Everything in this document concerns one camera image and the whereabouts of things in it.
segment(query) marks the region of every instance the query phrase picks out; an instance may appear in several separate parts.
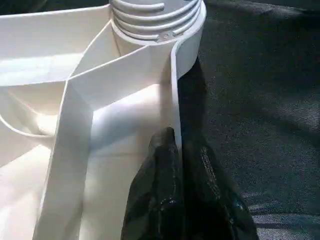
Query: plastic compartment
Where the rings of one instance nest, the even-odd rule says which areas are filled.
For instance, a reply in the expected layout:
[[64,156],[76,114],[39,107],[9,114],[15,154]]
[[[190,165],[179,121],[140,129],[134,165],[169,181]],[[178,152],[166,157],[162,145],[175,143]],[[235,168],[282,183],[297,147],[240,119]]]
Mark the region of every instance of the plastic compartment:
[[[177,145],[181,144],[177,80],[196,60],[205,16],[202,3],[199,19],[184,35],[152,44],[123,34],[109,19],[108,5],[0,17],[0,30],[7,25],[13,29],[1,41],[7,48],[17,45],[13,53],[0,55],[4,59],[0,97],[11,105],[0,108],[0,130],[6,138],[23,136],[30,143],[30,152],[22,155],[27,152],[23,145],[12,142],[14,150],[7,152],[17,154],[0,168],[6,176],[21,175],[19,182],[9,177],[1,180],[1,194],[10,196],[0,206],[1,237],[120,239],[129,187],[151,136],[172,126]],[[39,33],[32,35],[19,27],[22,19]],[[23,48],[22,39],[38,44]],[[42,67],[48,56],[63,58],[67,64],[62,60],[59,66]],[[21,68],[1,65],[24,58]],[[50,74],[28,75],[33,60],[40,64],[35,72],[49,69]],[[14,77],[6,78],[12,72]],[[52,140],[48,148],[43,147],[45,138]],[[28,177],[28,191],[7,194],[18,193]],[[7,210],[15,203],[18,215]],[[30,224],[14,231],[20,224],[16,217]]]

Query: gray fabric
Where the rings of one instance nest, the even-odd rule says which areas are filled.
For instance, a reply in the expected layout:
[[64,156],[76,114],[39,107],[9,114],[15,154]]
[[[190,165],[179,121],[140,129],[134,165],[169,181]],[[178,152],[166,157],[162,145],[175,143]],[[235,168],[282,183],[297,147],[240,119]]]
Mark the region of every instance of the gray fabric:
[[320,239],[320,16],[206,6],[199,61],[179,82],[182,134],[206,137],[261,239]]

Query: white plastic container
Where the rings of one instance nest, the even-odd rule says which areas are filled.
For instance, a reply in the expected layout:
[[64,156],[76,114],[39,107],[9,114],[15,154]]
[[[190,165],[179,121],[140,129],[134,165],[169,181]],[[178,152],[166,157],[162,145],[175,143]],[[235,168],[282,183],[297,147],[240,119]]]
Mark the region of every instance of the white plastic container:
[[[151,136],[171,126],[181,147],[177,81],[197,58],[206,17],[191,2],[163,14],[113,0],[115,15],[105,5],[0,16],[1,240],[120,239]],[[140,31],[139,20],[129,31],[123,13],[155,26],[174,13],[175,24]]]

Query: white plastic part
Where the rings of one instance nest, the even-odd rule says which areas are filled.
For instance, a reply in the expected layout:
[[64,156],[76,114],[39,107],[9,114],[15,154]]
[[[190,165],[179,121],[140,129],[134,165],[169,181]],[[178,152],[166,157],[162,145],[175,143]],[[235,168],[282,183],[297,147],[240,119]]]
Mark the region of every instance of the white plastic part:
[[172,37],[152,30],[158,41],[123,28],[110,5],[0,16],[0,239],[119,240],[151,136],[171,126],[181,147],[177,83],[197,58],[206,8],[146,2],[113,0],[114,16],[134,6],[136,22],[121,18],[135,26],[193,19],[165,28]]
[[198,19],[202,0],[111,0],[114,22],[128,36],[165,41]]

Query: black cloth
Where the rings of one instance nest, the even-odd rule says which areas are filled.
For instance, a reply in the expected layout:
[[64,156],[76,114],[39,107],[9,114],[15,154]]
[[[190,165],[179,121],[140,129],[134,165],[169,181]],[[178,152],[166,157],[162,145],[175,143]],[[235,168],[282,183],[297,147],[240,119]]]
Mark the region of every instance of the black cloth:
[[320,239],[320,16],[205,3],[198,61],[178,85],[182,136],[205,136],[260,239]]

